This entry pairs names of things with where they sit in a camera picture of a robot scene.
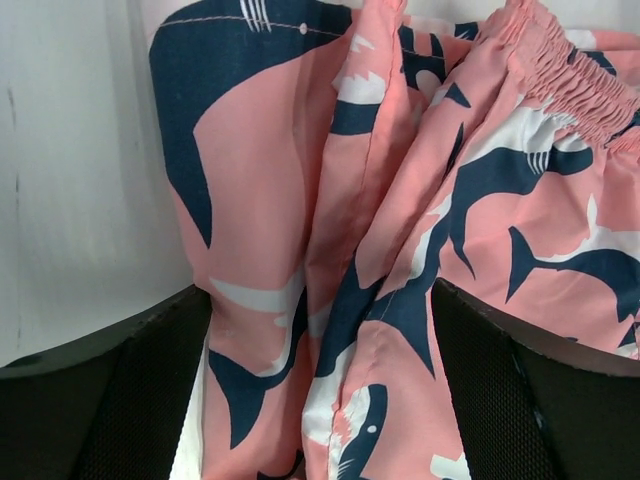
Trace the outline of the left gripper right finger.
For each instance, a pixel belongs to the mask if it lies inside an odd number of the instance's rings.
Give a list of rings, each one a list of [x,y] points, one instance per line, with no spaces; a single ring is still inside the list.
[[[434,330],[474,479],[636,479],[639,363],[437,279]]]

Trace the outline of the pink shark print shorts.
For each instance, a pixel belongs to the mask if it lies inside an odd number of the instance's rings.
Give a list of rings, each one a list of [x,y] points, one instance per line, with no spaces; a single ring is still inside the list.
[[[204,479],[465,479],[444,278],[639,356],[639,38],[540,2],[147,8],[167,176],[212,301]]]

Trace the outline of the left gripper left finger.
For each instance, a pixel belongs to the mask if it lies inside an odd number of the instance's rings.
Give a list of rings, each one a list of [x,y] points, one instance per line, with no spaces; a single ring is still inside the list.
[[[2,478],[168,478],[210,314],[190,286],[2,367]]]

